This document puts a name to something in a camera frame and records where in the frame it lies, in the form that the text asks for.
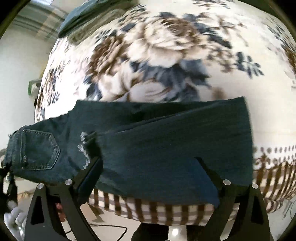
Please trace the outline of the white gloved hand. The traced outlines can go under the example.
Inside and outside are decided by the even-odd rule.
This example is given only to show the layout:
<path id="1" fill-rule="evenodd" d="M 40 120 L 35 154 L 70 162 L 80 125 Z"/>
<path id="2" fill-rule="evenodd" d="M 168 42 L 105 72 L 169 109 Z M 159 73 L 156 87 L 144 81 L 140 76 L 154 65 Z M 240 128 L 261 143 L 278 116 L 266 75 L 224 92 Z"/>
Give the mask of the white gloved hand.
<path id="1" fill-rule="evenodd" d="M 14 201 L 9 201 L 8 204 L 9 212 L 4 214 L 4 223 L 13 234 L 15 238 L 22 239 L 25 231 L 27 214 L 18 208 L 18 205 Z"/>

